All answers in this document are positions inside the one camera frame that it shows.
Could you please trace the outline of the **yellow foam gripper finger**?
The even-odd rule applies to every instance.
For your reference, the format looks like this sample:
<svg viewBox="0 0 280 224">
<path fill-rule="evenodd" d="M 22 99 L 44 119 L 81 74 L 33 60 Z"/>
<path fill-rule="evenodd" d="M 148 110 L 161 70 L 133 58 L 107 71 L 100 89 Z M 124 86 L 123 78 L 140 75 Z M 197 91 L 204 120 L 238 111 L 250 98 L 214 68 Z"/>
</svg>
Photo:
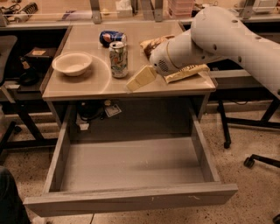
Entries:
<svg viewBox="0 0 280 224">
<path fill-rule="evenodd" d="M 134 92 L 153 82 L 156 77 L 157 73 L 152 66 L 143 66 L 138 72 L 129 78 L 126 88 L 129 92 Z"/>
</svg>

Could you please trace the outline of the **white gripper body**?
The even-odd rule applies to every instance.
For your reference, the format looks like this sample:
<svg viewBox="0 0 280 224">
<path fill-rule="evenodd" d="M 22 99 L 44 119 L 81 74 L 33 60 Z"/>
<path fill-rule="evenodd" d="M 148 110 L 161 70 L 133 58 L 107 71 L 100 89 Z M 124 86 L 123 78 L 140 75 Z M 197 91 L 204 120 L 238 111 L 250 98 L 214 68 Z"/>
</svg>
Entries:
<svg viewBox="0 0 280 224">
<path fill-rule="evenodd" d="M 150 55 L 150 64 L 158 74 L 161 74 L 163 76 L 171 74 L 172 69 L 174 68 L 168 56 L 168 45 L 168 40 L 162 42 L 151 51 Z"/>
</svg>

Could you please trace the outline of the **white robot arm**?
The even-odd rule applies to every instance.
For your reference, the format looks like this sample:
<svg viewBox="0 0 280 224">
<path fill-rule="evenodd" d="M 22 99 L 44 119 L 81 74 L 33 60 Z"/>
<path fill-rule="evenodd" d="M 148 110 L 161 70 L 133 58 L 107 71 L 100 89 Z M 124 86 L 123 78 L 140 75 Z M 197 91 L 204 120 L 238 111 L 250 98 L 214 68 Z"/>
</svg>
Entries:
<svg viewBox="0 0 280 224">
<path fill-rule="evenodd" d="M 249 30 L 229 10 L 201 10 L 191 28 L 151 51 L 148 63 L 166 76 L 189 65 L 229 59 L 245 69 L 274 96 L 280 92 L 280 45 Z"/>
</svg>

